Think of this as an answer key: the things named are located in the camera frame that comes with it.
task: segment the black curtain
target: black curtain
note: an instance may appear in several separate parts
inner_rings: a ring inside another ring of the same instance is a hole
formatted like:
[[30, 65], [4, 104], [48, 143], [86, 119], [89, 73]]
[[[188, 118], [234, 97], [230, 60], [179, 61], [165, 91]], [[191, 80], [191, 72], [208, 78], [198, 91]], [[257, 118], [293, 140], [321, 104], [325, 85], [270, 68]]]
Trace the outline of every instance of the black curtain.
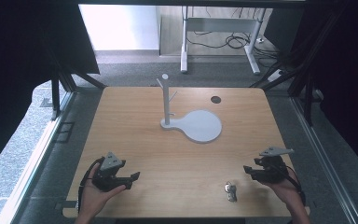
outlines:
[[349, 1], [317, 56], [313, 74], [324, 94], [321, 109], [358, 155], [358, 0]]
[[99, 74], [78, 5], [18, 2], [0, 1], [0, 153], [57, 69]]

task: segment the white stand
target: white stand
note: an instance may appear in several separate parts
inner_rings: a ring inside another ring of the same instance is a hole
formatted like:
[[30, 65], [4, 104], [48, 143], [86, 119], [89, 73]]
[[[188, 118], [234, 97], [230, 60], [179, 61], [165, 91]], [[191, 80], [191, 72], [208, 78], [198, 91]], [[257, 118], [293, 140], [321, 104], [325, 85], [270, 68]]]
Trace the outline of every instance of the white stand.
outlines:
[[209, 110], [194, 110], [180, 119], [171, 119], [168, 75], [162, 75], [162, 83], [157, 79], [163, 90], [164, 115], [161, 127], [165, 130], [178, 130], [183, 132], [190, 140], [196, 143], [210, 143], [222, 132], [222, 122]]
[[185, 7], [183, 20], [183, 40], [181, 51], [180, 71], [187, 72], [187, 32], [226, 32], [226, 33], [252, 33], [251, 42], [249, 46], [245, 46], [245, 52], [249, 63], [255, 75], [260, 74], [253, 49], [258, 33], [260, 32], [261, 24], [263, 23], [265, 8], [260, 9], [257, 20], [248, 19], [216, 19], [216, 18], [189, 18], [187, 16], [188, 7]]

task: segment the small metal object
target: small metal object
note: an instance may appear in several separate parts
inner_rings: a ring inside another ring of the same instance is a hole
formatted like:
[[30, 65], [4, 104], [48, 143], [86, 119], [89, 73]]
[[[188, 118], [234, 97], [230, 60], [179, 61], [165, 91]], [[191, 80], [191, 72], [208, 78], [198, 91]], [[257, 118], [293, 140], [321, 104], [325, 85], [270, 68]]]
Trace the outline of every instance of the small metal object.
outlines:
[[237, 187], [232, 185], [230, 182], [227, 182], [225, 185], [225, 192], [227, 193], [227, 198], [229, 201], [235, 203], [237, 201]]

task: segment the white round base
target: white round base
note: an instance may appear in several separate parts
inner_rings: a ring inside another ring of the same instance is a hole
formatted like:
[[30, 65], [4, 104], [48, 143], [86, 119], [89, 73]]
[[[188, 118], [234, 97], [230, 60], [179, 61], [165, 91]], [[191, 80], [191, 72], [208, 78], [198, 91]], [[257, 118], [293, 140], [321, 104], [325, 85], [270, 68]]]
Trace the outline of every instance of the white round base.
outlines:
[[195, 110], [180, 119], [170, 119], [168, 125], [162, 119], [161, 127], [165, 130], [179, 130], [196, 143], [212, 142], [222, 132], [220, 118], [208, 110]]

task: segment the robotic hand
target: robotic hand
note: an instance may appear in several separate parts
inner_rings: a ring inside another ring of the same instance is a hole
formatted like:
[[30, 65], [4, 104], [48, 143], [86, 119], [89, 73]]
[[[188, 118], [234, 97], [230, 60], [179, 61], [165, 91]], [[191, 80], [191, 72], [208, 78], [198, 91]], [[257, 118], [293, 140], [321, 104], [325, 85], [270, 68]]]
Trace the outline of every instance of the robotic hand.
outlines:
[[296, 187], [298, 194], [301, 197], [302, 203], [305, 204], [305, 193], [301, 185], [297, 183], [292, 177], [289, 176], [287, 166], [284, 163], [281, 155], [294, 153], [292, 149], [269, 147], [260, 156], [261, 159], [255, 158], [255, 164], [263, 167], [263, 170], [254, 170], [250, 166], [243, 166], [245, 173], [250, 175], [253, 180], [265, 183], [280, 183], [284, 179], [290, 181]]
[[80, 182], [80, 187], [78, 190], [76, 205], [77, 211], [80, 211], [83, 188], [90, 175], [92, 167], [94, 167], [96, 163], [100, 163], [101, 166], [92, 177], [92, 184], [95, 185], [95, 187], [97, 187], [99, 190], [104, 192], [110, 191], [111, 189], [115, 189], [116, 187], [121, 185], [125, 185], [126, 189], [131, 189], [132, 182], [137, 180], [139, 178], [139, 175], [141, 174], [141, 172], [137, 172], [130, 177], [116, 177], [118, 170], [124, 167], [126, 161], [121, 161], [112, 152], [109, 152], [106, 158], [101, 157], [100, 159], [96, 160], [89, 167], [88, 171], [84, 174], [84, 177]]

